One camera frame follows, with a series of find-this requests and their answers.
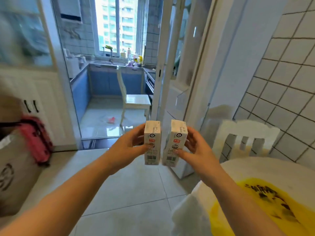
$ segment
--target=tiled wall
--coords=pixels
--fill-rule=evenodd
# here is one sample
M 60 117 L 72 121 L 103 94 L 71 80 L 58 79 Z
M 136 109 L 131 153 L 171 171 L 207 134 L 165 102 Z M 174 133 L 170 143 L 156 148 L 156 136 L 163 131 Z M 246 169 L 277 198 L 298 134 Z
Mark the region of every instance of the tiled wall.
M 145 64 L 156 65 L 163 0 L 149 0 Z
M 80 4 L 83 24 L 63 21 L 58 27 L 61 43 L 73 54 L 95 55 L 90 0 L 80 0 Z
M 315 0 L 289 0 L 234 115 L 276 126 L 270 157 L 315 170 Z M 229 140 L 221 161 L 228 158 Z

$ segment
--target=person's right hand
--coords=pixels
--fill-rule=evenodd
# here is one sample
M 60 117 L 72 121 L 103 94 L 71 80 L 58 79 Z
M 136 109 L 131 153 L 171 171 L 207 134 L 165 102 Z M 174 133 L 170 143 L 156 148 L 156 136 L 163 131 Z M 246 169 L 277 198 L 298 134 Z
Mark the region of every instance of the person's right hand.
M 174 152 L 189 163 L 194 168 L 195 172 L 200 175 L 202 181 L 209 186 L 210 183 L 207 182 L 209 177 L 216 177 L 218 172 L 223 169 L 202 135 L 192 127 L 187 127 L 187 129 L 188 135 L 185 146 L 192 153 L 181 149 L 175 150 Z

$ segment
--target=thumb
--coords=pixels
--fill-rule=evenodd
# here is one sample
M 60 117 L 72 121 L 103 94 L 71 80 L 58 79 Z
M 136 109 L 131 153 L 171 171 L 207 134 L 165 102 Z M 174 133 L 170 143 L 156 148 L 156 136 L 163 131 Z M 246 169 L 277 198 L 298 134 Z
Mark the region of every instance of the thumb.
M 177 150 L 174 150 L 175 154 L 178 155 L 180 158 L 182 158 L 183 160 L 185 160 L 186 162 L 188 162 L 189 164 L 191 164 L 192 162 L 192 157 L 193 157 L 193 154 L 187 152 L 187 151 L 184 151 L 182 149 L 177 149 Z
M 153 148 L 152 144 L 144 144 L 141 146 L 133 147 L 132 148 L 132 156 L 138 157 L 139 155 L 146 153 L 151 148 Z

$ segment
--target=hand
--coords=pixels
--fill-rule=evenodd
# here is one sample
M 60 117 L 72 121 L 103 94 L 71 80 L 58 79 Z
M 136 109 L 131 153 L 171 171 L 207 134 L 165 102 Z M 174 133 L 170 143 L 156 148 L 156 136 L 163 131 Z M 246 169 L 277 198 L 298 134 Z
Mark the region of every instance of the hand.
M 110 167 L 109 173 L 111 175 L 128 166 L 135 158 L 153 147 L 150 144 L 137 146 L 144 143 L 145 126 L 145 123 L 141 124 L 125 133 L 105 152 L 103 157 L 107 160 L 106 163 Z
M 209 176 L 215 177 L 223 169 L 201 134 L 192 127 L 187 127 L 187 129 L 188 135 L 185 146 L 192 153 L 180 149 L 174 152 L 188 162 L 200 175 L 202 181 L 209 186 Z

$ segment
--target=red bag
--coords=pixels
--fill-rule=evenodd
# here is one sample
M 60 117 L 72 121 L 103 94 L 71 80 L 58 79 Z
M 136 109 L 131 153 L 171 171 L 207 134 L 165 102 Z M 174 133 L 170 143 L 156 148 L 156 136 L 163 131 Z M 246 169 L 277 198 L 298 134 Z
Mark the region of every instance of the red bag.
M 49 165 L 53 144 L 44 124 L 37 117 L 23 116 L 18 129 L 26 139 L 27 146 L 39 165 Z

